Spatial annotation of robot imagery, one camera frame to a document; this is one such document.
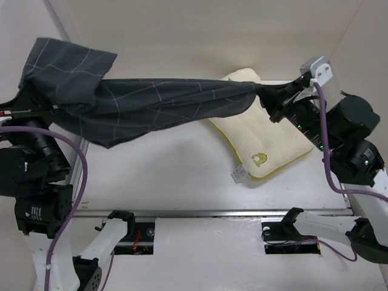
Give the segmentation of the cream yellow-edged pillow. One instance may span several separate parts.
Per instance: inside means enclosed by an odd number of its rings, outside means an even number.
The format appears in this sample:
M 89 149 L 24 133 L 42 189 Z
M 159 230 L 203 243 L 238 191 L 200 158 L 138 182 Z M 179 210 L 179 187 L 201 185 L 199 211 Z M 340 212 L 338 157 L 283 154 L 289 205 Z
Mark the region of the cream yellow-edged pillow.
M 243 113 L 228 118 L 211 118 L 249 178 L 262 181 L 313 150 L 310 141 L 283 119 L 272 123 L 259 97 Z

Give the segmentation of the dark grey checked pillowcase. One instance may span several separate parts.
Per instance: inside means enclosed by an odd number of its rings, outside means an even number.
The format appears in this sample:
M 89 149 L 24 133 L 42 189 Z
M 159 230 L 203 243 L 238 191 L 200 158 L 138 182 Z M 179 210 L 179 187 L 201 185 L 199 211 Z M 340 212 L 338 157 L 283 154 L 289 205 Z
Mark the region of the dark grey checked pillowcase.
M 245 112 L 261 86 L 211 79 L 108 79 L 116 54 L 38 38 L 20 88 L 56 107 L 53 121 L 104 148 L 188 122 Z

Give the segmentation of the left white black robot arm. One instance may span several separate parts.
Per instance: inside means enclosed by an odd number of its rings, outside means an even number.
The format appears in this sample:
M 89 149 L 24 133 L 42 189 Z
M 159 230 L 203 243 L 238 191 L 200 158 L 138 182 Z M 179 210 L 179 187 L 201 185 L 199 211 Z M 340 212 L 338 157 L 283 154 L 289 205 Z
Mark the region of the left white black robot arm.
M 83 178 L 88 165 L 74 141 L 49 129 L 53 112 L 50 105 L 1 104 L 1 139 L 10 143 L 1 149 L 1 195 L 16 201 L 16 223 L 32 253 L 39 290 L 103 290 L 109 277 L 103 264 L 113 261 L 120 240 L 134 237 L 135 216 L 113 211 L 89 246 L 72 254 L 67 226 L 81 197 L 64 184 L 72 168 L 58 141 L 78 154 Z

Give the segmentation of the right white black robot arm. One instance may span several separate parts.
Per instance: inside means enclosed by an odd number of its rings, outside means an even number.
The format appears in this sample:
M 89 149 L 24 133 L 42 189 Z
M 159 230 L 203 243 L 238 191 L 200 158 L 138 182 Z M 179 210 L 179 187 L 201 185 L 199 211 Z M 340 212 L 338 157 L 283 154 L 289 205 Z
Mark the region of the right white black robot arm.
M 343 93 L 331 109 L 318 81 L 302 75 L 282 85 L 257 91 L 272 122 L 288 119 L 323 153 L 326 180 L 336 193 L 352 195 L 362 217 L 315 215 L 291 208 L 278 223 L 276 247 L 309 241 L 335 241 L 352 249 L 356 258 L 387 263 L 387 172 L 377 147 L 367 140 L 380 121 L 370 104 Z

